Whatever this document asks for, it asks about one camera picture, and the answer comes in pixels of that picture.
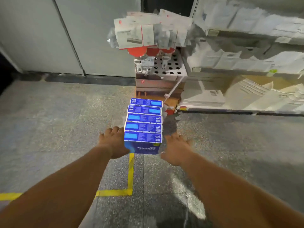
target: person's left hand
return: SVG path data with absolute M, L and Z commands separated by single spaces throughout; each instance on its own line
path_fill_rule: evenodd
M 130 153 L 130 150 L 125 148 L 124 134 L 123 127 L 114 126 L 113 128 L 108 128 L 105 133 L 100 133 L 98 145 L 109 146 L 112 152 L 111 158 L 120 158 Z

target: yellow floor tape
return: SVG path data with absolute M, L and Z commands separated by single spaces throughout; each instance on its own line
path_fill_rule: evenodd
M 134 153 L 129 154 L 128 188 L 123 190 L 98 190 L 96 197 L 130 196 L 133 194 Z M 0 193 L 0 201 L 12 201 L 22 193 Z

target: hand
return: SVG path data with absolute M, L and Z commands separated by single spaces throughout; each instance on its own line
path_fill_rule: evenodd
M 125 130 L 123 127 L 114 126 L 108 128 L 105 133 L 100 133 L 98 146 L 109 146 L 111 150 L 111 158 L 120 158 L 130 152 L 125 148 L 124 142 Z
M 185 156 L 192 153 L 190 140 L 185 140 L 181 135 L 174 133 L 166 135 L 167 148 L 161 153 L 161 159 L 169 162 L 171 165 L 180 166 Z

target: gray speckled floor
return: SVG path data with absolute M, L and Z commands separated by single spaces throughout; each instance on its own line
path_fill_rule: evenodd
M 24 192 L 123 125 L 135 88 L 15 81 L 0 97 L 0 193 Z M 180 113 L 197 152 L 304 212 L 304 118 Z M 81 227 L 211 227 L 179 167 L 135 155 L 133 195 L 98 197 Z M 127 187 L 128 157 L 110 161 L 100 189 Z M 9 202 L 0 201 L 0 210 Z

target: blue box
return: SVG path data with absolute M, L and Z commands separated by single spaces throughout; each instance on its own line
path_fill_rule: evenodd
M 144 132 L 144 133 L 162 133 L 161 124 L 150 124 L 141 122 L 125 122 L 125 131 Z
M 156 107 L 129 105 L 127 112 L 133 114 L 147 114 L 147 115 L 161 116 L 162 113 L 161 110 L 162 110 L 161 108 L 156 108 Z
M 130 142 L 161 143 L 163 140 L 163 136 L 161 133 L 143 133 L 143 132 L 125 131 L 124 140 Z
M 125 141 L 125 147 L 131 153 L 158 154 L 160 145 L 159 143 Z
M 142 99 L 142 98 L 131 98 L 130 105 L 149 106 L 149 107 L 163 107 L 163 101 Z
M 162 124 L 163 117 L 155 115 L 146 115 L 146 114 L 127 114 L 127 122 L 143 122 L 143 123 L 152 123 L 152 124 Z

